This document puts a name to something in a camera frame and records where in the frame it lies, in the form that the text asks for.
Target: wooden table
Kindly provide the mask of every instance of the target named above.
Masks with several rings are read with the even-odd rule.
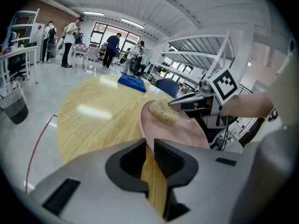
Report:
[[[172,100],[162,90],[145,84],[142,93],[118,84],[118,75],[102,75],[83,81],[66,97],[57,122],[58,148],[64,163],[101,148],[141,138],[139,112],[153,99]],[[163,215],[166,179],[147,149],[141,179],[149,185],[149,202]]]

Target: window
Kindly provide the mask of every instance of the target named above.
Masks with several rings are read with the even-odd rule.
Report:
[[[137,36],[133,33],[129,33],[128,36],[126,37],[126,41],[125,41],[121,51],[126,52],[126,50],[128,48],[130,48],[133,45],[138,44],[139,40],[140,40],[139,36]]]
[[[172,78],[172,80],[174,80],[175,82],[177,82],[178,79],[179,79],[179,76],[177,76],[177,75],[174,75],[173,78]]]
[[[178,69],[179,65],[180,63],[174,62],[171,67],[173,67],[174,69]]]
[[[183,84],[185,81],[186,81],[186,80],[183,79],[183,78],[178,79],[178,82],[179,82],[180,84]]]
[[[165,57],[165,60],[164,60],[166,63],[168,64],[171,64],[172,63],[172,60],[169,58],[169,57]]]
[[[185,65],[181,64],[181,65],[179,66],[178,70],[179,70],[179,71],[184,71],[185,67],[186,67]]]
[[[93,27],[93,31],[91,34],[91,40],[90,43],[94,44],[96,47],[99,47],[100,41],[102,39],[102,36],[107,28],[107,25],[96,23]]]
[[[171,78],[172,78],[172,76],[173,76],[173,74],[169,72],[169,73],[166,75],[166,77],[165,77],[165,78],[170,78],[170,79],[171,79]]]
[[[96,23],[94,25],[93,30],[96,31],[96,32],[103,32],[104,33],[106,27],[107,27],[107,25],[105,25],[105,24]]]
[[[104,44],[105,42],[107,42],[107,39],[110,36],[116,35],[117,33],[121,33],[120,45],[119,45],[119,48],[121,49],[122,46],[123,46],[123,44],[124,44],[124,42],[125,42],[125,40],[126,40],[128,32],[125,31],[125,30],[119,29],[119,28],[112,27],[112,26],[108,26],[106,28],[106,31],[105,31],[105,33],[103,35],[103,38],[102,38],[100,46],[102,46],[102,44]]]
[[[186,69],[183,71],[186,74],[190,74],[192,69],[189,66],[186,66]]]
[[[90,43],[96,45],[96,47],[101,47],[105,42],[107,42],[107,39],[110,36],[116,35],[117,33],[121,33],[119,44],[121,51],[126,51],[129,47],[136,45],[140,40],[140,36],[129,33],[123,29],[96,23],[90,36]]]

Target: floor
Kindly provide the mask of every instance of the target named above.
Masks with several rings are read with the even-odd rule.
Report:
[[[24,190],[26,173],[35,144],[48,120],[53,114],[58,115],[59,107],[68,92],[82,80],[94,74],[84,71],[81,57],[76,57],[76,67],[62,68],[59,57],[52,58],[52,63],[38,63],[36,73],[38,84],[35,84],[33,66],[30,67],[30,80],[19,78],[27,102],[29,114],[19,125],[15,125],[0,111],[0,161],[12,185]],[[114,65],[110,70],[102,69],[96,63],[96,73],[118,74],[123,66]],[[28,189],[62,165],[56,141],[57,118],[53,117],[44,131],[30,165]]]

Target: man in white shirt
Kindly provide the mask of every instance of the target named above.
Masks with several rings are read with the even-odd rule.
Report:
[[[125,62],[125,67],[122,71],[123,73],[127,74],[132,58],[140,53],[140,47],[144,47],[144,41],[140,41],[137,45],[133,45],[130,48],[127,60]]]
[[[83,17],[78,17],[75,22],[72,22],[68,25],[67,30],[66,30],[66,36],[64,39],[64,55],[62,57],[62,63],[61,66],[65,68],[70,68],[71,66],[68,65],[67,62],[67,56],[69,54],[69,51],[71,49],[72,44],[75,43],[75,36],[76,31],[80,28],[81,22],[84,21]]]
[[[47,27],[45,28],[45,30],[43,31],[43,53],[42,53],[42,63],[45,63],[45,56],[46,56],[46,50],[47,50],[47,43],[49,40],[49,33],[50,30],[54,30],[55,34],[56,34],[56,27],[53,25],[53,21],[49,21]],[[50,56],[50,52],[47,52],[47,62],[49,63],[49,56]]]

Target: backpack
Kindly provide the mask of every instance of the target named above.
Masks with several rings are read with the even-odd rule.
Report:
[[[54,40],[55,34],[56,34],[55,27],[51,28],[49,31],[49,40]]]

